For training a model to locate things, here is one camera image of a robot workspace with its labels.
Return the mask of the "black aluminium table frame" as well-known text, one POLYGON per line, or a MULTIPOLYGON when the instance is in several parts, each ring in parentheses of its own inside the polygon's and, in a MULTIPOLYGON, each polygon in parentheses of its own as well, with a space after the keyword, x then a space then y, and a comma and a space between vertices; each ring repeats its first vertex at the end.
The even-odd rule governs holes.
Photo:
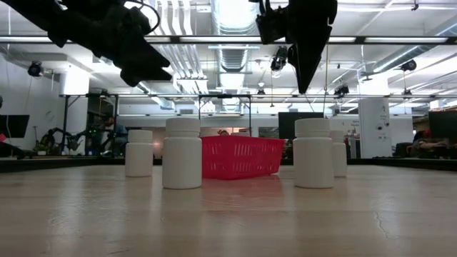
MULTIPOLYGON (((0 160, 0 173, 35 171, 53 168, 73 168, 80 166, 120 166, 123 159, 114 158, 55 158, 55 159, 12 159, 0 160)), ((420 158, 350 158, 352 166, 391 166, 417 168, 435 171, 457 172, 457 160, 420 159, 420 158)))

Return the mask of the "silver ceiling ventilation duct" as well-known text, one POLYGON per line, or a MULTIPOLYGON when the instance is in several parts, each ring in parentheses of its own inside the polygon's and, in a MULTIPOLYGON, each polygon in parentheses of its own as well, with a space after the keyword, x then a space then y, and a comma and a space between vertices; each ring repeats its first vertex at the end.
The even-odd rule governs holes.
MULTIPOLYGON (((256 32, 258 4, 249 0, 211 0, 214 33, 248 36, 256 32)), ((250 50, 247 45, 220 45, 217 52, 219 86, 225 94, 240 94, 250 50)))

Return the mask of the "black background frame stand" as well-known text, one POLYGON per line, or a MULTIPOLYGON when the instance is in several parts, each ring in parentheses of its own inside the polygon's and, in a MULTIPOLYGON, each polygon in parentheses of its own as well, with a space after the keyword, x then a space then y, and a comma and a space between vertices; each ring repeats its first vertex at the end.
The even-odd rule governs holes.
POLYGON ((248 108, 248 132, 249 136, 253 136, 253 129, 252 129, 252 98, 251 94, 199 94, 198 95, 198 119, 201 119, 201 100, 203 98, 207 98, 211 100, 212 98, 217 99, 233 99, 238 98, 240 102, 248 108))
POLYGON ((85 153, 84 142, 94 129, 105 122, 107 114, 116 121, 119 112, 118 94, 65 94, 62 126, 62 153, 85 153))

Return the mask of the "horizontal overhead rig bar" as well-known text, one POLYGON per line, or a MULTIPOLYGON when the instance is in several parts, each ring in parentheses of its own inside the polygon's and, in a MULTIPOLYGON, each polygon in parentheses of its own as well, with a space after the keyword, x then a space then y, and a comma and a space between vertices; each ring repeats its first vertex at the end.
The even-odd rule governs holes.
MULTIPOLYGON (((259 36, 147 36, 150 44, 263 44, 259 36)), ((0 44, 51 44, 47 36, 0 35, 0 44)), ((457 36, 331 36, 335 45, 457 45, 457 36)))

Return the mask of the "red plastic slotted basket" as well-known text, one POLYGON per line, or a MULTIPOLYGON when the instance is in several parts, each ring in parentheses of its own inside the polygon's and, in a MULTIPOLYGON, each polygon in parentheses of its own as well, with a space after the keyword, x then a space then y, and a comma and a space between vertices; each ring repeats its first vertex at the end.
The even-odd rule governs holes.
POLYGON ((250 136, 206 136, 202 139, 202 176, 236 180, 277 173, 285 142, 250 136))

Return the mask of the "black monitor screen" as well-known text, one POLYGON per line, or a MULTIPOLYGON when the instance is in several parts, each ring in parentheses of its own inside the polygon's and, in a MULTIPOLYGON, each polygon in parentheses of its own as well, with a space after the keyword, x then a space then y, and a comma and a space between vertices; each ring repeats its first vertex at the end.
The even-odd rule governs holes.
POLYGON ((0 134, 7 138, 24 138, 30 115, 0 115, 0 134))
POLYGON ((457 143, 457 111, 431 111, 428 121, 433 138, 457 143))
POLYGON ((295 121, 300 119, 323 118, 319 112, 280 112, 278 113, 278 134, 280 139, 295 138, 295 121))

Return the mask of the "white plastic pill bottle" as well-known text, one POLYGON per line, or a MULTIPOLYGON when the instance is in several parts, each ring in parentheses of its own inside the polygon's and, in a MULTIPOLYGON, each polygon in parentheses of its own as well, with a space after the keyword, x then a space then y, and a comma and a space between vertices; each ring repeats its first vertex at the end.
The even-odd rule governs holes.
POLYGON ((130 130, 125 155, 126 177, 150 177, 153 161, 153 133, 147 130, 130 130))
POLYGON ((299 188, 333 188, 333 141, 325 118, 295 121, 293 140, 294 184, 299 188))
POLYGON ((166 120, 162 186, 167 189, 193 189, 202 184, 202 141, 199 119, 166 120))
POLYGON ((343 178, 347 176, 347 155, 344 134, 342 131, 330 131, 332 139, 332 163, 334 176, 343 178))

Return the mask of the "white building pillar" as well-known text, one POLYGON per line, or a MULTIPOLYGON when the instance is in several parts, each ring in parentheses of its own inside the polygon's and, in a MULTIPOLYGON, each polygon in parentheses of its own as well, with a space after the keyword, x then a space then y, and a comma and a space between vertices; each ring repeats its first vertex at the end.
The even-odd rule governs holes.
POLYGON ((371 79, 360 84, 363 98, 358 101, 360 121, 361 158, 389 157, 391 122, 387 79, 371 79))

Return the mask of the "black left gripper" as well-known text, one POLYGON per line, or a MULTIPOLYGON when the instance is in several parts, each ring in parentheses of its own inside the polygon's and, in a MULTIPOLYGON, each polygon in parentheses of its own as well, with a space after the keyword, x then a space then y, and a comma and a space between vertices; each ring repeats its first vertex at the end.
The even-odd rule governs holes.
POLYGON ((144 0, 67 0, 68 39, 113 61, 130 87, 142 81, 170 81, 172 75, 162 69, 130 70, 140 64, 170 66, 144 39, 150 33, 149 11, 144 0))

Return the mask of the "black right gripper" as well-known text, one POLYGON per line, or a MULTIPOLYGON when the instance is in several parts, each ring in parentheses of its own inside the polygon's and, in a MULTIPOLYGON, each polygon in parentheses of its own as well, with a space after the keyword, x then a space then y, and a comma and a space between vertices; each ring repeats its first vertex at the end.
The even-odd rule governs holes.
POLYGON ((288 62, 300 94, 307 92, 338 11, 337 0, 289 0, 286 16, 288 62))

